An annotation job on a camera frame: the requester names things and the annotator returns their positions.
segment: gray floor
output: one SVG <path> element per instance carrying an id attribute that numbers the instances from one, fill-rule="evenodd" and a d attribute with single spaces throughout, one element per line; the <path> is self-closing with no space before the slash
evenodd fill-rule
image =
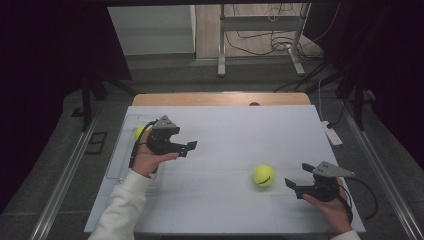
<path id="1" fill-rule="evenodd" d="M 132 57 L 128 59 L 133 82 L 129 86 L 146 93 L 159 92 L 221 92 L 254 91 L 272 92 L 277 87 L 298 80 L 293 66 L 286 57 L 230 59 L 227 76 L 217 77 L 216 61 L 200 61 L 190 58 Z M 305 62 L 307 71 L 311 71 L 317 62 Z M 316 83 L 320 76 L 313 79 Z M 105 83 L 109 96 L 105 101 L 96 101 L 100 106 L 98 123 L 94 132 L 107 132 L 106 143 L 99 155 L 85 154 L 75 172 L 73 181 L 51 226 L 47 239 L 86 239 L 83 232 L 85 222 L 91 211 L 103 175 L 119 134 L 126 108 L 131 105 L 132 97 L 121 89 Z M 334 97 L 337 82 L 321 89 L 321 111 L 325 120 L 334 122 L 341 111 L 340 102 Z M 311 94 L 310 99 L 319 109 L 318 93 Z M 0 239 L 28 239 L 47 200 L 65 167 L 69 156 L 81 136 L 81 118 L 70 117 L 75 107 L 81 107 L 81 94 L 75 92 L 64 102 L 64 111 L 59 124 L 36 166 L 0 217 Z M 371 106 L 364 108 L 364 125 L 372 145 L 401 192 L 420 226 L 424 225 L 424 189 L 417 187 L 424 182 L 424 173 L 387 131 L 373 114 Z M 375 191 L 380 209 L 378 214 L 365 220 L 367 233 L 362 239 L 408 239 L 396 211 L 386 197 L 376 175 L 370 168 L 368 159 L 358 140 L 354 136 L 346 118 L 342 118 L 334 129 L 344 144 L 334 148 L 339 165 L 355 171 L 358 177 L 366 181 Z M 95 151 L 97 145 L 87 146 L 87 151 Z M 361 217 L 372 211 L 372 199 L 360 185 L 350 183 L 352 197 Z M 327 235 L 284 236 L 291 240 L 328 239 Z M 247 239 L 284 239 L 283 236 L 249 237 Z M 199 237 L 171 236 L 137 236 L 137 239 L 197 239 Z M 203 237 L 204 239 L 246 239 L 246 237 Z"/>

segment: black curtain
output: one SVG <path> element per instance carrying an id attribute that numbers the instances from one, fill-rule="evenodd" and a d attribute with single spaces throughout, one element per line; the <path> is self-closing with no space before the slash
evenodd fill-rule
<path id="1" fill-rule="evenodd" d="M 423 6 L 421 1 L 393 3 L 389 16 L 367 54 L 363 74 L 366 88 L 376 96 L 374 112 L 422 169 Z"/>
<path id="2" fill-rule="evenodd" d="M 97 86 L 95 96 L 106 97 L 105 76 L 131 76 L 105 6 L 7 0 L 0 8 L 3 211 L 54 131 L 64 98 L 81 88 L 82 78 Z"/>

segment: metal frame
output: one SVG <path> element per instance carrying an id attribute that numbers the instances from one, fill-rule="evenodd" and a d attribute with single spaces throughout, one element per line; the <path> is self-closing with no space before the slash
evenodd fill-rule
<path id="1" fill-rule="evenodd" d="M 387 173 L 381 159 L 374 150 L 372 144 L 368 140 L 368 137 L 364 131 L 358 127 L 355 120 L 352 117 L 352 109 L 349 105 L 345 106 L 348 111 L 344 111 L 344 117 L 347 119 L 350 128 L 352 129 L 355 137 L 357 138 L 362 150 L 367 156 L 368 162 L 375 173 L 378 181 L 381 184 L 382 189 L 386 193 L 387 198 L 392 204 L 399 221 L 401 222 L 406 234 L 411 240 L 422 240 L 424 239 L 423 233 L 418 226 L 414 215 L 409 209 L 405 199 L 400 194 L 399 190 L 394 185 L 392 179 Z"/>
<path id="2" fill-rule="evenodd" d="M 270 21 L 267 16 L 225 16 L 224 4 L 221 4 L 220 15 L 220 41 L 218 54 L 218 76 L 225 76 L 225 42 L 226 31 L 296 31 L 293 43 L 288 49 L 288 53 L 293 62 L 298 76 L 304 76 L 305 70 L 298 57 L 297 46 L 310 3 L 305 3 L 300 16 L 279 16 L 275 21 Z"/>
<path id="3" fill-rule="evenodd" d="M 37 224 L 31 234 L 30 239 L 46 239 L 53 222 L 59 212 L 60 206 L 62 205 L 63 199 L 68 192 L 68 188 L 74 178 L 74 174 L 78 168 L 80 160 L 84 155 L 85 148 L 87 147 L 90 137 L 94 131 L 94 128 L 98 122 L 98 115 L 101 110 L 103 103 L 100 102 L 98 106 L 94 106 L 94 118 L 91 124 L 88 126 L 87 131 L 81 133 L 78 143 L 72 152 L 68 163 L 66 164 L 60 178 L 57 181 Z"/>

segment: white table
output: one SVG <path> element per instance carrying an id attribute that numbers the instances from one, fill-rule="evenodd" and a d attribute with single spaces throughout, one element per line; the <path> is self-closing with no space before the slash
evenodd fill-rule
<path id="1" fill-rule="evenodd" d="M 284 178 L 312 185 L 302 163 L 336 159 L 312 105 L 129 107 L 110 166 L 85 231 L 92 231 L 113 186 L 128 171 L 134 129 L 155 117 L 181 128 L 171 141 L 198 141 L 186 158 L 166 162 L 147 192 L 135 231 L 154 234 L 297 234 L 331 229 L 319 210 L 296 199 Z M 275 170 L 268 188 L 256 186 L 258 164 Z M 353 206 L 352 226 L 364 232 Z"/>

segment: white sleeve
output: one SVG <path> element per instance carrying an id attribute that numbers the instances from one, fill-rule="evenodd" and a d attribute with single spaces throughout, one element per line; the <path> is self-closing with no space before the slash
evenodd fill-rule
<path id="1" fill-rule="evenodd" d="M 124 182 L 113 188 L 106 209 L 88 239 L 134 239 L 134 226 L 143 212 L 151 181 L 130 169 Z"/>
<path id="2" fill-rule="evenodd" d="M 360 240 L 360 238 L 355 230 L 350 230 L 349 232 L 337 235 L 331 240 Z"/>

